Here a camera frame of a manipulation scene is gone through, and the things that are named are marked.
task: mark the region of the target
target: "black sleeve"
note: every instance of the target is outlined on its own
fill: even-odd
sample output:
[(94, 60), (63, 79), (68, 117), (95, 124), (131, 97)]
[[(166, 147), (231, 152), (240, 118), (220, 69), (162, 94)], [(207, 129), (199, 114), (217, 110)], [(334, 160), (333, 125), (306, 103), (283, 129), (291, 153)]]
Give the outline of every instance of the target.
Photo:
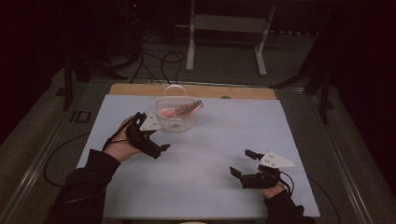
[(264, 199), (268, 208), (266, 224), (315, 224), (312, 217), (304, 217), (304, 208), (296, 206), (286, 190)]
[(44, 223), (102, 223), (106, 186), (120, 162), (91, 150), (87, 164), (71, 173)]

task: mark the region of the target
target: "person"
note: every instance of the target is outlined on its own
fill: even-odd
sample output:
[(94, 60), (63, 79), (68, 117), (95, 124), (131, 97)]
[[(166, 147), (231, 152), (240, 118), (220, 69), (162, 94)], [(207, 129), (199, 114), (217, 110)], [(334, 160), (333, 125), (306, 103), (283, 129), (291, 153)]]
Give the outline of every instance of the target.
[[(90, 150), (84, 168), (77, 168), (65, 181), (54, 204), (50, 207), (45, 224), (102, 223), (106, 186), (123, 161), (141, 151), (127, 139), (124, 127), (103, 151)], [(270, 189), (260, 189), (268, 208), (266, 224), (311, 224), (312, 217), (304, 217), (304, 208), (296, 206), (282, 183)]]

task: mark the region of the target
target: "hand-mounted device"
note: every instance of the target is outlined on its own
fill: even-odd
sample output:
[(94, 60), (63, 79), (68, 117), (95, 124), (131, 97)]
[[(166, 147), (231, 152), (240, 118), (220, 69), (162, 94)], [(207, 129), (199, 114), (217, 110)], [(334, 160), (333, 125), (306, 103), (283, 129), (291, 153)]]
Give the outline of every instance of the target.
[(231, 175), (241, 181), (244, 189), (269, 189), (273, 188), (277, 182), (282, 182), (290, 191), (289, 185), (280, 178), (283, 172), (280, 167), (297, 166), (297, 163), (276, 155), (274, 152), (260, 154), (246, 149), (245, 155), (253, 160), (259, 160), (259, 172), (255, 175), (242, 175), (242, 173), (233, 167), (230, 167)]
[(115, 143), (113, 142), (113, 138), (125, 127), (127, 127), (125, 131), (127, 139), (121, 141), (128, 141), (132, 146), (154, 159), (160, 157), (161, 152), (166, 151), (166, 149), (171, 146), (169, 144), (158, 146), (149, 139), (150, 135), (161, 128), (161, 125), (154, 113), (150, 113), (147, 116), (146, 113), (137, 112), (133, 117), (126, 121), (116, 133), (107, 139), (103, 149), (105, 149), (108, 144)]

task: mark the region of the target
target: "basket handle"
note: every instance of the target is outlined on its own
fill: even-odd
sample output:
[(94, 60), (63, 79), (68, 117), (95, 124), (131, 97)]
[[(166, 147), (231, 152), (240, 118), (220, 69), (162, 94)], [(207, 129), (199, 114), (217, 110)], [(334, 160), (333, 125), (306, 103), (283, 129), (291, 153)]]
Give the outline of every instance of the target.
[(166, 96), (166, 92), (169, 91), (172, 88), (179, 88), (181, 90), (184, 91), (184, 96), (187, 96), (187, 91), (186, 89), (184, 89), (182, 86), (180, 85), (169, 85), (168, 87), (166, 87), (166, 89), (163, 91), (163, 96)]

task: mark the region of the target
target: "basket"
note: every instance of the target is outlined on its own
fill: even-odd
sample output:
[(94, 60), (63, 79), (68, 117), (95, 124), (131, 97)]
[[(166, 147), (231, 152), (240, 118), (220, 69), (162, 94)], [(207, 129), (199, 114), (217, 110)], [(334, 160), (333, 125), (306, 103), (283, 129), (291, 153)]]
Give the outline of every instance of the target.
[[(184, 91), (182, 96), (167, 96), (166, 93), (173, 89), (178, 88)], [(165, 118), (160, 115), (159, 111), (161, 109), (174, 108), (178, 109), (182, 105), (187, 105), (194, 103), (195, 99), (187, 95), (187, 91), (180, 85), (170, 85), (165, 91), (163, 91), (163, 96), (158, 97), (154, 101), (154, 112), (157, 116), (157, 120), (161, 124), (161, 129), (168, 133), (183, 133), (189, 130), (194, 124), (194, 115), (191, 115), (182, 119)]]

